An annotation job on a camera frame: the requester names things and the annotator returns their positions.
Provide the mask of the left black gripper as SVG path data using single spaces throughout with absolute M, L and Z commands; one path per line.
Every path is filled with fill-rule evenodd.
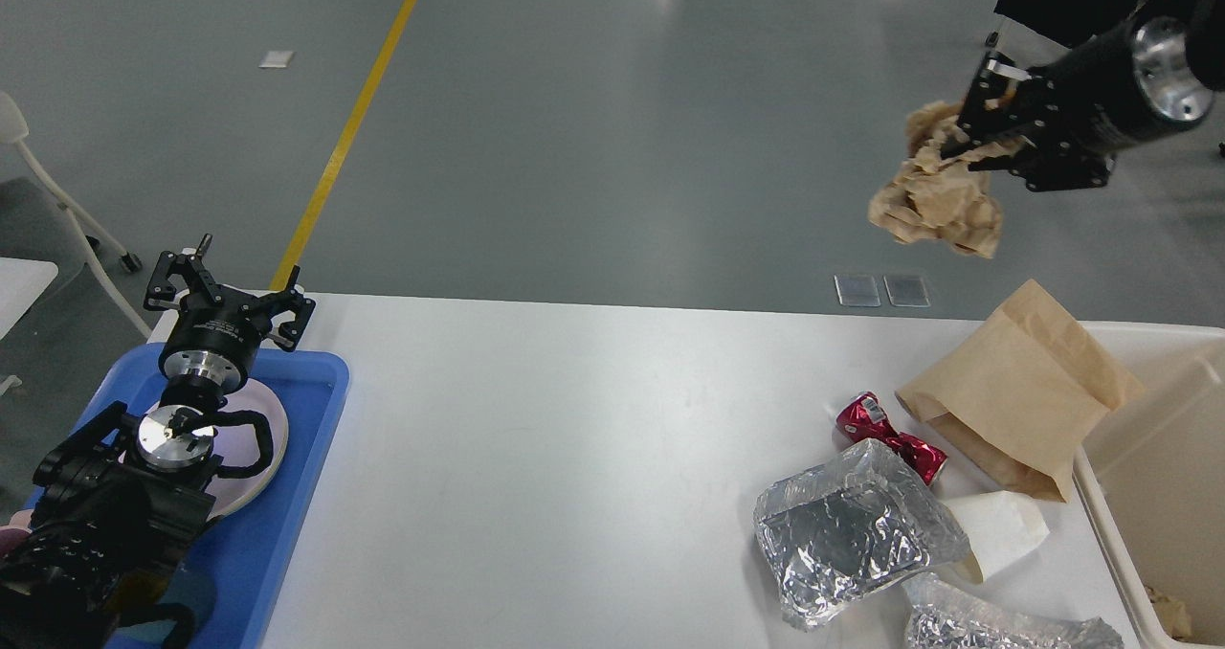
M 295 351 L 316 302 L 298 288 L 300 266 L 293 266 L 279 291 L 222 291 L 203 264 L 211 242 L 205 234 L 189 253 L 160 253 L 145 289 L 145 310 L 179 310 L 159 358 L 167 380 L 196 375 L 235 392 L 246 385 L 262 340 Z

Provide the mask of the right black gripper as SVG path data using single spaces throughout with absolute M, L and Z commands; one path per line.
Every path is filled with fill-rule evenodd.
M 1031 192 L 1105 187 L 1116 153 L 1197 129 L 1216 99 L 1189 24 L 1171 15 L 1129 18 L 1031 72 L 1000 51 L 1001 37 L 984 42 L 941 159 L 1009 140 L 1033 120 L 1034 148 L 969 165 L 1022 178 Z

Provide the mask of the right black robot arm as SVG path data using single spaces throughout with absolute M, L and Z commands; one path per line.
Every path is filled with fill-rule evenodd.
M 1223 0 L 997 0 L 1065 53 L 1022 66 L 990 44 L 944 159 L 1029 191 L 1105 186 L 1125 149 L 1197 129 L 1221 92 Z

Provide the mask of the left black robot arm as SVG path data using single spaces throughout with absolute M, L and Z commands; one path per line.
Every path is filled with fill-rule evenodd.
M 149 274 L 145 309 L 178 313 L 157 404 L 136 416 L 111 402 L 36 467 L 29 530 L 2 556 L 5 648 L 100 648 L 118 629 L 158 622 L 162 647 L 196 636 L 197 613 L 165 593 L 212 527 L 209 484 L 261 476 L 276 460 L 266 414 L 227 402 L 263 340 L 294 351 L 316 307 L 298 268 L 265 295 L 222 285 L 203 264 L 211 240 L 162 253 Z

